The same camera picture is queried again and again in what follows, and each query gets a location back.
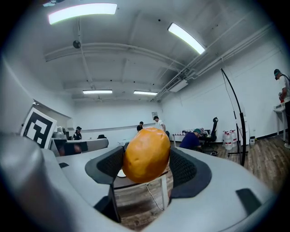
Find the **white shirt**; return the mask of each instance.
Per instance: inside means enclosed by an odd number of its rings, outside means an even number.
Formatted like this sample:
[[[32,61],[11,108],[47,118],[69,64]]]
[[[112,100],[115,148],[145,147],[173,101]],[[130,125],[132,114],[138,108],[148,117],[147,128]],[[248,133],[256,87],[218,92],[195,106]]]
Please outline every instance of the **white shirt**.
[[[159,119],[158,124],[160,125],[160,126],[159,126],[159,129],[163,130],[163,128],[162,128],[162,126],[161,126],[162,124],[164,124],[163,121]]]
[[[279,83],[281,89],[286,88],[287,89],[287,94],[286,97],[284,98],[284,102],[290,102],[290,86],[289,86],[289,80],[285,78],[284,76],[280,76],[279,78]]]

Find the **white ceiling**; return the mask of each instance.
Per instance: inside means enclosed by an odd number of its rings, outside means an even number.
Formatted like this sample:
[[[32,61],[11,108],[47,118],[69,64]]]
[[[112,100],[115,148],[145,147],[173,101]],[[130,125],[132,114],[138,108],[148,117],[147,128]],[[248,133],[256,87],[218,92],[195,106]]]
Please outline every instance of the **white ceiling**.
[[[83,95],[82,90],[91,86],[113,90],[111,95],[100,95],[102,100],[151,100],[133,91],[158,92],[199,55],[167,30],[172,22],[206,49],[191,67],[197,71],[269,23],[244,0],[114,0],[114,15],[48,23],[49,13],[95,2],[107,1],[66,0],[37,8],[43,56],[75,101],[99,98]],[[81,50],[72,46],[79,39],[78,25],[86,63]]]

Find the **black curved pole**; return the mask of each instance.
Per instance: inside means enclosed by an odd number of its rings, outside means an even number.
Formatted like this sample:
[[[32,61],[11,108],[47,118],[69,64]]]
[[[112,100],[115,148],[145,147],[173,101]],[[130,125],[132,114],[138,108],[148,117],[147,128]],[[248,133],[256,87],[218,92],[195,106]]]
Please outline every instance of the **black curved pole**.
[[[244,164],[245,164],[245,157],[246,157],[246,127],[245,127],[244,114],[243,114],[242,111],[241,111],[241,107],[240,107],[239,101],[238,101],[238,99],[237,99],[236,93],[235,93],[235,91],[234,91],[234,88],[232,87],[232,84],[231,84],[230,80],[228,79],[226,73],[224,72],[224,70],[223,70],[222,68],[221,68],[221,71],[222,71],[222,74],[226,77],[228,83],[229,83],[230,86],[231,86],[231,89],[232,89],[232,91],[233,91],[233,93],[234,93],[234,95],[235,95],[235,99],[236,99],[236,101],[237,101],[237,105],[238,105],[238,107],[239,107],[239,111],[240,111],[240,118],[241,118],[241,124],[242,124],[242,139],[243,139],[242,158],[241,158],[241,156],[240,156],[240,164],[241,164],[242,166],[244,166]],[[237,142],[239,142],[239,130],[238,130],[238,125],[237,125],[237,136],[238,136],[238,141],[237,141]]]

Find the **wooden floor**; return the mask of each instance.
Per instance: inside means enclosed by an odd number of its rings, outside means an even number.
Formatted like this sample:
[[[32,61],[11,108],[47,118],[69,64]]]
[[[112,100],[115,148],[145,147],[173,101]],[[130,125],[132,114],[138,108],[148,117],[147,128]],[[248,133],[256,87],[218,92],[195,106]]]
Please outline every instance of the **wooden floor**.
[[[213,148],[218,152],[217,157],[240,162],[238,155],[228,157],[228,151],[221,145],[215,145]],[[255,145],[247,146],[247,150],[249,153],[244,167],[278,193],[290,167],[290,150],[284,147],[284,141],[279,136],[257,140]],[[173,187],[171,171],[166,175],[166,179],[169,191]],[[162,208],[160,182],[154,181],[148,188]],[[140,231],[162,213],[146,186],[123,190],[115,193],[115,196],[122,225],[132,230]]]

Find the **orange mango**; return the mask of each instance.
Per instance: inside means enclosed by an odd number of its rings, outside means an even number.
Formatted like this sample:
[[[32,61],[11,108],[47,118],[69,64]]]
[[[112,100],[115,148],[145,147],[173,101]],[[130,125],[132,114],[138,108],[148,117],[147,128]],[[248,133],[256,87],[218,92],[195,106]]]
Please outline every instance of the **orange mango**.
[[[123,172],[136,183],[154,180],[164,172],[169,153],[170,141],[165,132],[156,128],[144,128],[126,149]]]

